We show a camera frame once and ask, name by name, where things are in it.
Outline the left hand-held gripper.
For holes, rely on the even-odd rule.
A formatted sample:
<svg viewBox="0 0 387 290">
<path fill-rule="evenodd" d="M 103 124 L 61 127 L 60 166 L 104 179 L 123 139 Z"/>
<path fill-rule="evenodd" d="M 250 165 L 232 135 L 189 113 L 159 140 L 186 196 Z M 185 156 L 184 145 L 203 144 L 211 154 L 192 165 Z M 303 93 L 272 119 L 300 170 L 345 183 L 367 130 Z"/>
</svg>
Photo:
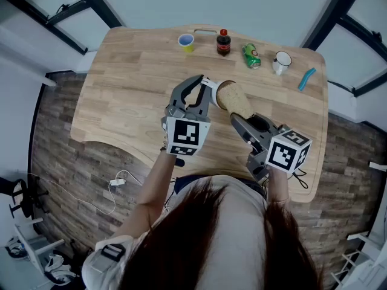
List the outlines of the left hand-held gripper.
<svg viewBox="0 0 387 290">
<path fill-rule="evenodd" d="M 177 85 L 171 94 L 170 105 L 165 109 L 161 125 L 166 133 L 166 152 L 172 155 L 194 156 L 202 148 L 210 129 L 207 116 L 211 100 L 211 89 L 205 84 L 201 88 L 194 105 L 185 105 L 185 98 L 198 86 L 204 75 L 189 77 Z"/>
</svg>

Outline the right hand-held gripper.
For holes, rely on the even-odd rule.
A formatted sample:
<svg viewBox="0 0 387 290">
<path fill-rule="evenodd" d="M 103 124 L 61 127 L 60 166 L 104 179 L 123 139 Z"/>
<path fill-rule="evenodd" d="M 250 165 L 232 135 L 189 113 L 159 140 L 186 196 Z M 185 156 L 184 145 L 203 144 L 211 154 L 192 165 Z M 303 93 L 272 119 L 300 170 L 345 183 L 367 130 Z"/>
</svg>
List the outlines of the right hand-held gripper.
<svg viewBox="0 0 387 290">
<path fill-rule="evenodd" d="M 230 122 L 238 135 L 252 147 L 247 158 L 247 169 L 259 181 L 267 167 L 292 174 L 305 162 L 312 140 L 286 125 L 276 127 L 271 120 L 255 114 L 243 118 L 231 114 Z"/>
</svg>

